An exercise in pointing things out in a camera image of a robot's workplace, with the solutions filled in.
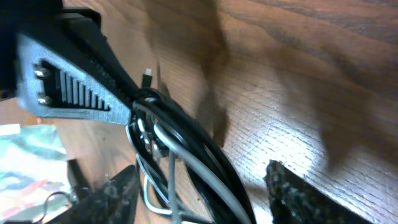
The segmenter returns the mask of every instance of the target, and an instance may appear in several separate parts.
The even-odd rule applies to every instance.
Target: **white cable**
[[[176,155],[180,156],[182,160],[188,165],[195,173],[199,175],[220,197],[225,204],[236,215],[239,221],[243,224],[251,224],[248,214],[243,209],[242,205],[225,186],[222,181],[199,161],[195,156],[190,154],[184,147],[175,142],[157,123],[154,126],[154,131],[157,137]]]
[[[174,153],[169,153],[169,182],[167,188],[169,190],[169,202],[172,209],[172,218],[175,224],[181,224],[181,218],[178,214],[177,196],[175,195],[175,158]]]

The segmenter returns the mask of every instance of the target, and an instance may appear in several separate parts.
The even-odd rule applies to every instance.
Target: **coiled cable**
[[[204,178],[202,169],[195,170],[196,167],[192,167],[182,158],[193,185],[203,198],[215,223],[256,223],[249,197],[232,165],[206,131],[191,119],[179,105],[170,99],[161,97],[153,90],[145,89],[138,92],[132,110],[134,115],[132,124],[126,127],[127,135],[139,155],[137,161],[142,163],[139,164],[139,167],[142,171],[145,170],[144,174],[148,174],[146,177],[154,186],[155,195],[165,211],[171,211],[173,196],[167,191],[169,183],[153,159],[154,153],[150,151],[151,149],[148,150],[148,141],[145,143],[142,139],[143,126],[146,129],[144,131],[147,132],[145,134],[151,137],[152,142],[159,143],[157,147],[161,147],[163,150],[170,149],[170,152],[173,153],[179,151],[171,150],[172,147],[182,149],[183,152],[189,153],[192,158],[195,158],[194,160],[206,167],[208,175]],[[145,123],[145,125],[140,124],[141,130],[138,127],[138,119]],[[210,176],[212,176],[212,180],[217,180],[215,181],[217,187],[209,184],[209,179],[206,181],[206,178]],[[180,215],[182,222],[193,220],[193,217],[189,217],[192,212],[183,206],[177,194],[175,199],[178,212],[171,214]],[[171,218],[171,215],[159,215]],[[197,221],[197,223],[209,223],[203,219]]]

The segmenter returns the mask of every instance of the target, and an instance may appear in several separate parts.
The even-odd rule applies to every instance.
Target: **screw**
[[[48,77],[49,75],[51,75],[51,71],[48,70],[47,68],[37,67],[35,70],[35,74],[39,78],[45,78],[45,77]]]
[[[50,105],[52,103],[52,99],[49,96],[40,97],[37,101],[41,105],[45,105],[45,106],[48,106],[48,105]]]
[[[160,139],[156,140],[156,142],[154,142],[154,147],[153,147],[153,155],[155,158],[161,159],[161,158],[165,158],[167,156],[169,156],[169,150],[164,148],[164,145],[162,148],[159,147],[158,144],[162,144],[162,141]]]

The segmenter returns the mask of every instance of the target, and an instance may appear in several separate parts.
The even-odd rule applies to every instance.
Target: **black cable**
[[[140,179],[140,165],[139,165],[137,159],[136,159],[136,167],[137,167],[138,179]],[[142,188],[141,183],[139,184],[139,188],[140,188],[139,195],[141,196],[141,198],[144,198],[144,189]],[[169,207],[164,202],[163,198],[159,195],[159,193],[157,191],[155,191],[155,197],[156,197],[156,200],[159,202],[159,204],[160,204],[160,206],[162,208],[168,208]]]
[[[209,167],[210,170],[214,172],[218,176],[218,178],[228,186],[228,188],[231,188],[231,184],[227,184],[229,182],[226,181],[227,177],[223,176],[221,171],[219,170],[220,166],[216,166],[215,163],[211,163],[211,159],[209,159],[209,157],[205,154],[203,148],[201,149],[201,147],[198,145],[197,142],[199,140],[192,139],[192,136],[194,135],[188,133],[188,128],[182,130],[181,127],[177,123],[175,123],[175,119],[171,119],[170,116],[168,116],[164,111],[160,110],[154,105],[155,101],[157,100],[153,100],[151,103],[146,101],[136,101],[133,103],[133,108],[135,107],[138,110],[144,111],[145,113],[153,114],[158,122],[160,122],[162,125],[165,124],[165,129],[168,130],[169,133],[173,135],[177,141],[181,142],[187,149],[191,149],[191,152],[193,152],[193,155],[195,157],[199,158],[199,160],[201,160],[207,167]],[[197,175],[193,175],[193,172],[189,167],[187,167],[187,170],[188,174],[190,174],[190,178],[195,188],[197,188],[198,192],[203,197],[215,222],[223,223],[225,221],[228,221],[230,218],[232,220],[237,220],[237,218],[231,213],[230,209],[225,205],[224,201],[222,201],[219,196],[206,183],[204,183],[201,178],[197,177]]]
[[[161,98],[157,92],[146,89],[139,91],[138,96],[138,100],[133,103],[133,111],[136,112],[135,116],[139,116],[141,119],[144,118],[147,122],[152,122],[154,119],[159,122],[170,136],[204,163],[235,194],[235,197],[249,215],[251,222],[255,224],[256,220],[249,197],[238,174],[222,150],[209,137],[206,131],[194,119],[189,117],[176,102]],[[136,147],[137,152],[148,162],[148,166],[154,170],[156,175],[161,176],[159,184],[167,184],[164,174],[153,161],[152,155],[146,151],[145,145],[143,145],[139,136],[136,134],[136,137],[131,137],[134,128],[127,130],[129,138],[135,139],[135,141],[131,140],[131,143]],[[236,217],[231,215],[230,209],[227,208],[220,197],[201,178],[192,172],[189,167],[187,167],[187,170],[192,183],[203,197],[215,222],[236,223]],[[157,199],[161,206],[164,207],[161,202],[162,199],[158,195]]]

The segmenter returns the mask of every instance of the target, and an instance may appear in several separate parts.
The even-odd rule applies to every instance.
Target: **wooden table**
[[[398,3],[377,0],[67,0],[140,83],[160,63],[170,95],[214,136],[270,223],[263,177],[284,162],[374,223],[398,223]],[[134,162],[124,128],[56,120],[93,185]],[[184,176],[179,194],[204,206]],[[136,223],[167,223],[140,200]]]

